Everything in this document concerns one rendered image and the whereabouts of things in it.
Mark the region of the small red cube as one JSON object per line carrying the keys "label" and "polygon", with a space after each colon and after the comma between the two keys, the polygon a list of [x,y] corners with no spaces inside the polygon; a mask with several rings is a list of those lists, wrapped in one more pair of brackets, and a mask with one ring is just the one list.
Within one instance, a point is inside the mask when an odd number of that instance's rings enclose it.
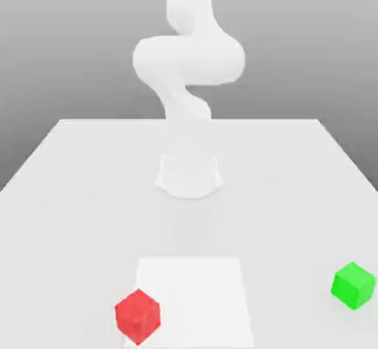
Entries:
{"label": "small red cube", "polygon": [[114,307],[118,330],[141,345],[161,325],[160,304],[140,288]]}

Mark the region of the small green cube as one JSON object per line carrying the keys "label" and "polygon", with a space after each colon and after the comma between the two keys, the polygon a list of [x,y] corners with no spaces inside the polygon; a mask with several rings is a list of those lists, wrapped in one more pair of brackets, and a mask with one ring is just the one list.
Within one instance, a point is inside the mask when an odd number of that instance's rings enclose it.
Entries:
{"label": "small green cube", "polygon": [[331,294],[352,310],[366,304],[373,296],[376,277],[355,262],[338,270],[331,285]]}

